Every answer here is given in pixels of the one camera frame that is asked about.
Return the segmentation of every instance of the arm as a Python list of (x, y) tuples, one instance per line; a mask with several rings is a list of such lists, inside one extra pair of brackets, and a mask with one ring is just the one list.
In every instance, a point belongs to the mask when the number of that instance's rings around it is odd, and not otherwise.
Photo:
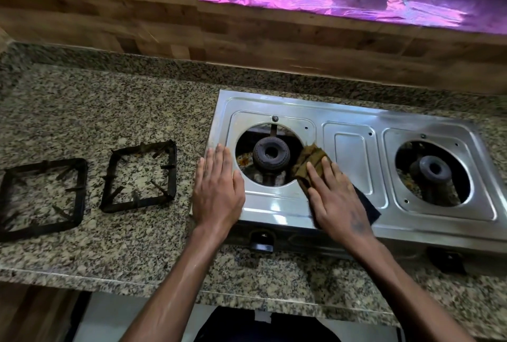
[(308, 163), (308, 190), (322, 229), (363, 266), (411, 340), (473, 342), (472, 337), (396, 263), (371, 229), (366, 211), (338, 165), (322, 160), (324, 180)]
[(180, 258), (155, 294), (144, 305), (123, 335), (121, 342), (180, 341), (195, 298), (213, 258), (245, 202), (241, 174), (232, 173), (229, 149), (208, 149), (201, 158), (192, 196), (197, 226)]

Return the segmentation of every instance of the circular burner hole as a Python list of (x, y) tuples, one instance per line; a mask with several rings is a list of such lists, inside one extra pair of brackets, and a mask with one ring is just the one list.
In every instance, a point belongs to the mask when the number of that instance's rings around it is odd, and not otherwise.
[[(283, 170), (273, 173), (267, 173), (258, 169), (252, 157), (256, 143), (269, 136), (276, 136), (281, 139), (290, 150), (288, 166)], [(236, 143), (235, 156), (239, 169), (248, 179), (264, 186), (283, 186), (294, 180), (291, 177), (290, 170), (295, 165), (302, 149), (303, 144), (293, 131), (273, 123), (253, 126), (245, 131)], [(275, 147), (268, 146), (264, 150), (264, 154), (270, 159), (275, 159), (279, 156), (279, 151)]]
[[(420, 161), (426, 156), (437, 157), (443, 163), (437, 160), (425, 166)], [(426, 141), (406, 142), (398, 149), (395, 163), (403, 185), (425, 202), (443, 207), (458, 206), (470, 195), (470, 178), (465, 168), (450, 152), (435, 144)], [(449, 175), (447, 166), (452, 177), (443, 180), (445, 175)]]

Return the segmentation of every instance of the black metal grate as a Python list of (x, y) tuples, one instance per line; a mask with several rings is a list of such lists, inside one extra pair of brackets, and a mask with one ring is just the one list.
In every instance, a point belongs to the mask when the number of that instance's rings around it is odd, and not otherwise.
[[(103, 177), (105, 184), (102, 200), (100, 202), (100, 210), (105, 213), (116, 213), (118, 211), (132, 210), (140, 207), (162, 205), (174, 199), (176, 195), (176, 144), (173, 141), (168, 140), (166, 142), (151, 144), (141, 143), (139, 146), (125, 147), (111, 151), (112, 155), (109, 159), (109, 165), (107, 166), (107, 173)], [(113, 203), (115, 197), (125, 188), (124, 186), (119, 186), (112, 192), (112, 182), (116, 178), (116, 167), (118, 162), (123, 160), (122, 157), (126, 155), (144, 155), (146, 153), (153, 153), (152, 157), (154, 159), (162, 153), (168, 154), (167, 163), (161, 166), (161, 168), (167, 170), (168, 173), (167, 190), (151, 179), (150, 183), (154, 185), (162, 195), (151, 198), (140, 198), (138, 194), (134, 192), (130, 202)]]
[[(63, 219), (53, 224), (32, 225), (23, 229), (11, 230), (11, 224), (20, 215), (18, 211), (8, 215), (9, 206), (11, 203), (11, 193), (16, 183), (26, 186), (24, 177), (30, 175), (42, 174), (52, 169), (66, 167), (66, 169), (58, 174), (57, 180), (62, 180), (72, 170), (78, 173), (77, 183), (75, 187), (65, 189), (66, 192), (75, 192), (76, 198), (74, 200), (74, 208), (72, 214), (67, 214), (60, 207), (53, 205), (53, 210)], [(72, 158), (63, 160), (43, 160), (39, 163), (31, 165), (23, 165), (12, 167), (5, 170), (5, 175), (0, 185), (0, 242), (11, 242), (21, 239), (33, 238), (52, 232), (59, 232), (72, 229), (78, 226), (83, 220), (85, 210), (85, 197), (86, 197), (86, 177), (88, 172), (88, 164), (83, 158)]]

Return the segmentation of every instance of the forearm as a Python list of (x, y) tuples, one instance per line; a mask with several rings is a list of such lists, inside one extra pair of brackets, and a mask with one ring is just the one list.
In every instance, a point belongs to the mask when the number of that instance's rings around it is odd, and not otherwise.
[(197, 227), (170, 274), (144, 305), (121, 342), (179, 342), (221, 242), (220, 235), (208, 234)]
[(410, 340), (473, 341), (472, 337), (398, 265), (377, 240), (359, 246), (354, 256), (368, 272)]

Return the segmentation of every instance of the cleaning cloth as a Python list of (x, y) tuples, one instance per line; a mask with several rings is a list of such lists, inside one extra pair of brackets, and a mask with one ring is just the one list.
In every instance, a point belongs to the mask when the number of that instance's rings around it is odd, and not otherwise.
[[(321, 148), (317, 147), (315, 143), (310, 146), (303, 147), (299, 154), (298, 160), (292, 167), (292, 175), (298, 181), (301, 189), (308, 197), (308, 189), (311, 187), (311, 179), (306, 170), (307, 162), (310, 162), (320, 178), (324, 179), (324, 169), (322, 168), (322, 158), (327, 157), (327, 154)], [(364, 196), (364, 194), (354, 186), (355, 193), (358, 195), (359, 200), (363, 204), (368, 216), (368, 221), (373, 224), (380, 217), (379, 211), (371, 204), (371, 202)]]

